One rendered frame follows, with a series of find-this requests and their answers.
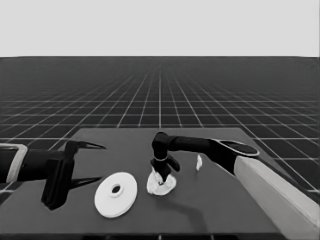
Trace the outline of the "white round carrier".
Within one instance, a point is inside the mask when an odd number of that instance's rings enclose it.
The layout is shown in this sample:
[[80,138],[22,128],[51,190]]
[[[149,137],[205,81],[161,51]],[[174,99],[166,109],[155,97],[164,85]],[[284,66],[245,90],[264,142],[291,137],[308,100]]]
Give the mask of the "white round carrier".
[[[149,176],[147,179],[147,185],[148,184],[155,184],[157,182],[152,181]],[[158,189],[158,193],[156,194],[157,196],[164,196],[167,195],[168,193],[170,193],[175,187],[168,187],[168,186],[164,186],[164,187],[159,187]]]

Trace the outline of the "large thick white disc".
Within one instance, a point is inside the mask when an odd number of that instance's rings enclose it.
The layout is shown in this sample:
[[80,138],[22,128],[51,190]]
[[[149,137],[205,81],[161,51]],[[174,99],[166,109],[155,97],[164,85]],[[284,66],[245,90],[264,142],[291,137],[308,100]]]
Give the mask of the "large thick white disc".
[[116,172],[106,177],[96,189],[94,205],[105,218],[116,218],[125,214],[134,204],[138,185],[128,172]]

